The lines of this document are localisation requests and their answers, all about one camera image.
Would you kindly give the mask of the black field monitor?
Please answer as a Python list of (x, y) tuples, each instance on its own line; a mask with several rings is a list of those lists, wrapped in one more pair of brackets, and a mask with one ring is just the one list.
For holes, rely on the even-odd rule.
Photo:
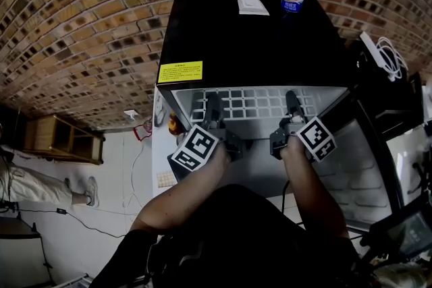
[(361, 239), (369, 257), (387, 256), (392, 262), (406, 262), (432, 249), (432, 205), (408, 205), (399, 213), (371, 225)]

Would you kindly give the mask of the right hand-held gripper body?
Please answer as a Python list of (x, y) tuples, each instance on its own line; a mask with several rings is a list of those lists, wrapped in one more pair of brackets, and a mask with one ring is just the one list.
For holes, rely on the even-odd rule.
[(296, 136), (317, 162), (323, 161), (336, 148), (334, 137), (318, 117), (305, 124), (292, 123), (283, 118), (279, 127), (269, 136), (270, 155), (281, 160), (280, 150), (288, 145), (288, 138)]

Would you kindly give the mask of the wooden shelf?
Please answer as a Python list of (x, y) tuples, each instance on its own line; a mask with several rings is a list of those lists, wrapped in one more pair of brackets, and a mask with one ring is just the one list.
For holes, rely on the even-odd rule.
[(103, 164), (102, 134), (50, 115), (28, 121), (22, 152), (47, 160)]

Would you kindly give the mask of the black mini fridge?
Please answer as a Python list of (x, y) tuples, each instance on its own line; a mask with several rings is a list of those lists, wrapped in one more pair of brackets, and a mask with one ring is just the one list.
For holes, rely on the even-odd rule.
[[(402, 188), (385, 140), (354, 90), (348, 52), (317, 0), (298, 13), (281, 0), (260, 0), (268, 16), (240, 15), (237, 0), (174, 0), (163, 42), (157, 88), (190, 129), (192, 94), (219, 88), (287, 88), (305, 124), (318, 117), (337, 148), (314, 167), (350, 225), (369, 227), (404, 206)], [(287, 177), (270, 155), (269, 136), (280, 119), (225, 120), (242, 140), (243, 157), (231, 183), (273, 197)]]

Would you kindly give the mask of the white table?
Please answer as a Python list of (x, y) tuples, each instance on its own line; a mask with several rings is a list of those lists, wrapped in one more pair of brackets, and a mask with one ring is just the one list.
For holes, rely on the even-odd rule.
[[(154, 115), (154, 101), (155, 97), (160, 94), (163, 96), (157, 87), (155, 87), (154, 100), (153, 100), (153, 115)], [(153, 197), (158, 196), (162, 192), (169, 188), (158, 188), (156, 174), (165, 171), (172, 171), (171, 166), (168, 162), (167, 157), (176, 150), (177, 140), (176, 137), (169, 133), (168, 122), (171, 107), (166, 103), (166, 114), (161, 127), (155, 127), (153, 125), (152, 133), (152, 185), (153, 185)]]

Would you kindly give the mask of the white plastic bag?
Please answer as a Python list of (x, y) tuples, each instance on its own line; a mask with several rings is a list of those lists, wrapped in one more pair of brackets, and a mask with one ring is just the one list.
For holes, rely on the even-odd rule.
[(166, 114), (165, 99), (158, 94), (154, 101), (154, 115), (153, 115), (153, 125), (155, 127), (161, 127)]

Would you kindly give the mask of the white power strip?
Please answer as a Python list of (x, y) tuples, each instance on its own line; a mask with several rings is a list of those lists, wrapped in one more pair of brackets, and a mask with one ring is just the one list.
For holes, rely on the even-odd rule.
[(361, 41), (363, 41), (364, 45), (369, 50), (369, 53), (372, 55), (377, 66), (387, 73), (387, 77), (391, 82), (394, 82), (396, 79), (396, 73), (393, 71), (392, 67), (385, 62), (384, 58), (382, 57), (378, 48), (372, 41), (371, 37), (366, 32), (362, 32), (360, 34), (360, 39)]

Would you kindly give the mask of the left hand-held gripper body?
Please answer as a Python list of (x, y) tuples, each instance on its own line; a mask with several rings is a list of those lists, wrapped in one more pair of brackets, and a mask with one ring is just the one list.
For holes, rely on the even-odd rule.
[(167, 157), (174, 173), (191, 173), (203, 167), (212, 157), (219, 143), (223, 143), (231, 161), (243, 157), (242, 140), (229, 131), (222, 121), (195, 124), (184, 136), (176, 151)]

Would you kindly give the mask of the white wire fridge shelf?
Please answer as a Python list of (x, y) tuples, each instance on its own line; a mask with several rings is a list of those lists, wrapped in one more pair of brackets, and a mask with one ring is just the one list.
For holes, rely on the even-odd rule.
[(208, 95), (214, 92), (221, 99), (225, 120), (282, 118), (288, 113), (287, 88), (219, 88), (198, 90), (192, 94), (190, 120), (203, 121)]

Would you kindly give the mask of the person's black clothed body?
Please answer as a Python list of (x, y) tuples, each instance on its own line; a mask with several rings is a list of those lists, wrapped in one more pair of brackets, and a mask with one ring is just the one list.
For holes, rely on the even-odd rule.
[(352, 242), (320, 238), (240, 185), (178, 229), (129, 232), (90, 288), (380, 288)]

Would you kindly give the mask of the person's left forearm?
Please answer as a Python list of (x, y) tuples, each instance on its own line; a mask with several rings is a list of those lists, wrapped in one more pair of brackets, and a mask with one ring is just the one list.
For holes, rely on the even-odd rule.
[(205, 165), (148, 202), (130, 229), (161, 235), (180, 227), (216, 190), (230, 163), (224, 144), (218, 143)]

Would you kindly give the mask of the beige square pad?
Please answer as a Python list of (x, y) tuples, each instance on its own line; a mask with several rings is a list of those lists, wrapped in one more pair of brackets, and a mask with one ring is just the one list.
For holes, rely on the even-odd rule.
[(158, 188), (170, 188), (178, 181), (171, 171), (160, 172), (156, 174)]

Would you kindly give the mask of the black cabinet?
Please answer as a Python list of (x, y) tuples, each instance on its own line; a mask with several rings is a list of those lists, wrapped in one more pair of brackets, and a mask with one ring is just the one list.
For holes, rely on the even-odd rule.
[(423, 92), (419, 73), (410, 75), (401, 69), (402, 77), (391, 81), (378, 67), (367, 46), (355, 40), (348, 47), (354, 67), (354, 90), (376, 131), (391, 140), (421, 125)]

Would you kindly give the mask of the person's right forearm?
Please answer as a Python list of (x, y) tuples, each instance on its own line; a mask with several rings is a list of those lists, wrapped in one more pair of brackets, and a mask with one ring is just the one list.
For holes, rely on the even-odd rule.
[(349, 238), (342, 210), (307, 159), (301, 140), (289, 136), (280, 156), (305, 229), (328, 238)]

